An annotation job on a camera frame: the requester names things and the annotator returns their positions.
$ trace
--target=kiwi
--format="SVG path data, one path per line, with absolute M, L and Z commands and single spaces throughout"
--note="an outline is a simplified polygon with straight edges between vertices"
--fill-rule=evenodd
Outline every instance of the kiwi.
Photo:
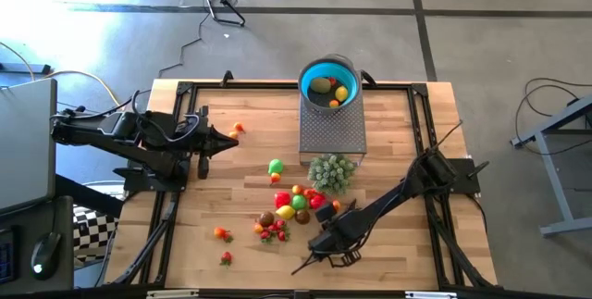
M 301 225 L 308 224 L 308 222 L 311 221 L 311 215 L 306 210 L 296 211 L 295 218 L 296 218 L 296 222 Z
M 274 223 L 274 214 L 269 211 L 265 211 L 259 216 L 259 224 L 263 227 L 267 227 Z

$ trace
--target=concrete floor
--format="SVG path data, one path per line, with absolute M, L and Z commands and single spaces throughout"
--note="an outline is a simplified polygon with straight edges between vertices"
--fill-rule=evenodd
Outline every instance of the concrete floor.
M 0 39 L 31 62 L 82 69 L 105 79 L 119 99 L 148 89 L 158 70 L 174 64 L 196 36 L 203 14 L 73 12 L 57 2 L 200 6 L 202 0 L 0 0 Z M 592 0 L 423 0 L 424 8 L 458 10 L 584 10 Z M 413 0 L 240 0 L 240 6 L 407 9 Z M 425 81 L 415 16 L 355 14 L 249 14 L 247 27 L 211 19 L 204 41 L 185 51 L 185 65 L 163 78 L 294 79 L 310 60 L 330 52 L 352 59 L 376 79 Z M 540 237 L 538 227 L 560 220 L 539 156 L 515 151 L 513 113 L 524 84 L 535 77 L 592 82 L 592 19 L 426 17 L 439 81 L 451 81 L 464 120 L 469 153 L 491 165 L 480 175 L 489 243 L 499 283 L 540 293 L 592 295 L 592 231 Z M 16 61 L 0 49 L 0 61 Z M 105 109 L 110 99 L 93 80 L 58 77 L 59 101 Z M 28 81 L 0 76 L 2 84 Z M 573 89 L 585 95 L 590 89 Z M 571 100 L 541 91 L 535 106 L 556 112 Z M 521 128 L 543 118 L 525 110 Z M 574 151 L 590 156 L 592 148 Z M 58 147 L 57 171 L 73 180 L 116 180 L 123 159 L 91 148 Z M 587 181 L 580 182 L 589 189 Z M 575 214 L 592 216 L 592 193 L 568 192 Z

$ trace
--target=wooden table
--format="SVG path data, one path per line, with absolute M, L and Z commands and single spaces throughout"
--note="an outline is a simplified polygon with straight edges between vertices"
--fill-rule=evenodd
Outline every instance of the wooden table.
M 172 112 L 177 83 L 154 81 L 150 109 Z M 437 135 L 442 138 L 459 120 L 452 87 L 447 82 L 427 85 Z M 197 180 L 196 163 L 191 164 L 190 183 L 179 204 L 167 288 L 436 289 L 421 197 L 380 219 L 361 251 L 362 260 L 350 268 L 332 269 L 324 262 L 290 275 L 309 255 L 306 242 L 319 232 L 315 220 L 308 225 L 291 220 L 289 243 L 259 242 L 252 232 L 253 220 L 263 211 L 274 211 L 274 193 L 289 191 L 293 184 L 311 184 L 306 179 L 307 168 L 299 165 L 298 104 L 295 90 L 199 92 L 198 106 L 209 105 L 210 123 L 217 130 L 228 133 L 240 121 L 247 133 L 240 136 L 239 146 L 212 158 L 207 180 Z M 365 206 L 392 189 L 415 157 L 405 93 L 365 92 L 364 113 L 368 153 L 355 172 L 350 191 L 340 198 L 343 204 L 357 198 Z M 466 156 L 462 130 L 456 130 L 440 149 L 448 157 Z M 273 158 L 281 159 L 285 169 L 281 182 L 270 188 L 267 165 Z M 153 203 L 153 193 L 139 193 L 124 205 L 106 280 L 120 275 L 138 254 L 146 240 Z M 452 196 L 450 206 L 460 247 L 482 275 L 496 283 L 481 213 L 466 196 Z M 232 230 L 234 242 L 215 239 L 216 226 Z M 156 246 L 153 274 L 160 250 Z M 225 251 L 234 255 L 228 269 L 218 265 Z M 452 279 L 448 249 L 442 252 Z

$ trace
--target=yellow fruit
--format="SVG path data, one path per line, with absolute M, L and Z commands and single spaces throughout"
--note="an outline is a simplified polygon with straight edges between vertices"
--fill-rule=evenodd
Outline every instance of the yellow fruit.
M 335 90 L 335 97 L 340 101 L 347 99 L 348 98 L 348 89 L 346 89 L 344 86 L 338 87 L 338 89 Z
M 294 217 L 296 210 L 294 210 L 294 208 L 291 206 L 283 206 L 283 207 L 279 208 L 276 211 L 276 213 L 278 216 L 280 216 L 286 220 L 290 220 L 290 219 L 292 219 L 292 217 Z
M 302 188 L 302 186 L 300 184 L 295 184 L 295 185 L 292 186 L 292 192 L 294 194 L 301 194 L 302 191 L 303 191 L 303 188 Z

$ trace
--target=black and white checkered fabric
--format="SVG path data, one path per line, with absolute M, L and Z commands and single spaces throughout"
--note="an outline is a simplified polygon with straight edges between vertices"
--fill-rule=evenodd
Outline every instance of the black and white checkered fabric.
M 81 263 L 102 259 L 109 236 L 117 227 L 119 219 L 86 207 L 74 206 L 74 256 Z M 102 248 L 98 254 L 78 254 L 87 248 Z

